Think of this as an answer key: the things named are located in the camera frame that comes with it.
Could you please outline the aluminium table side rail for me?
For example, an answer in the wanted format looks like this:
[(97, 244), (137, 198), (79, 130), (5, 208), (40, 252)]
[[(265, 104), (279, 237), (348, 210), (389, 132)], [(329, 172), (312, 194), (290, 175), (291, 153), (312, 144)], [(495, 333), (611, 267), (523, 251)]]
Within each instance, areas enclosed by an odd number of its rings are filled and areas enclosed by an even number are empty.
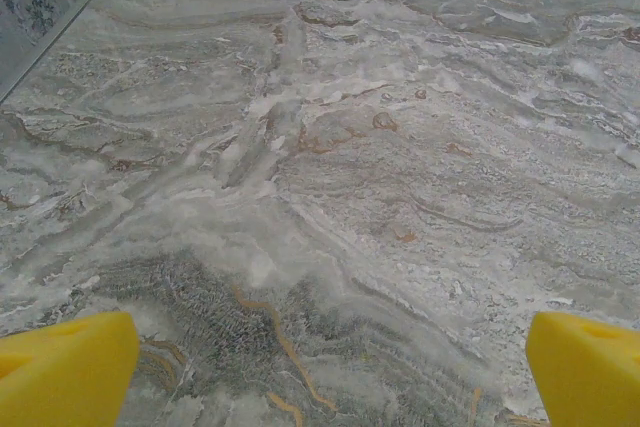
[(13, 92), (24, 82), (42, 59), (65, 37), (75, 37), (77, 44), (83, 41), (95, 47), (99, 44), (95, 32), (85, 23), (88, 12), (96, 0), (77, 0), (53, 28), (45, 34), (15, 66), (0, 78), (0, 105), (6, 103)]

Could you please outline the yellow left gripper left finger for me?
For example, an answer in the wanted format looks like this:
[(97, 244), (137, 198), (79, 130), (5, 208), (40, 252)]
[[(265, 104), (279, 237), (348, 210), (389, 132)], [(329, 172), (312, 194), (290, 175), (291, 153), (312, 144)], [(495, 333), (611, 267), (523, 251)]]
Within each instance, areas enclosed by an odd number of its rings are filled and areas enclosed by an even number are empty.
[(0, 338), (0, 427), (115, 427), (138, 354), (127, 312)]

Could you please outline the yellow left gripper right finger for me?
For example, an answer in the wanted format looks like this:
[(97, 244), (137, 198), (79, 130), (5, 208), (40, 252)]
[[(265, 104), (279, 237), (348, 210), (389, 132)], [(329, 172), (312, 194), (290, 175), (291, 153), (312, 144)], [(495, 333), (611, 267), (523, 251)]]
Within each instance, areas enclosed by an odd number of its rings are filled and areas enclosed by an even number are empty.
[(640, 427), (640, 331), (539, 312), (526, 355), (551, 427)]

